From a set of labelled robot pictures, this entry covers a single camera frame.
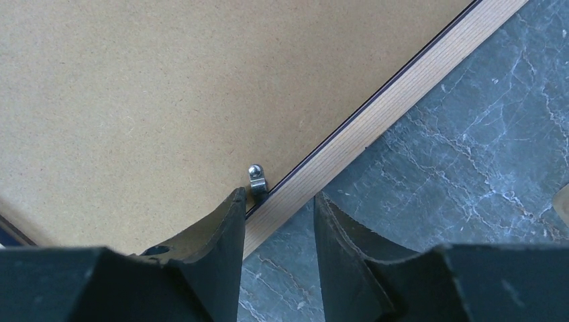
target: wooden trim strip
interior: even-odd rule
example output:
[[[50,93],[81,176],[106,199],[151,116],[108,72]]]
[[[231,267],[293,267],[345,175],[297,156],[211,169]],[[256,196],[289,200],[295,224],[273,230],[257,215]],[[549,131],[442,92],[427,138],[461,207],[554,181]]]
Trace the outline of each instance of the wooden trim strip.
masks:
[[[246,224],[244,258],[291,218],[443,77],[493,34],[527,0],[475,1],[407,63],[309,157]]]

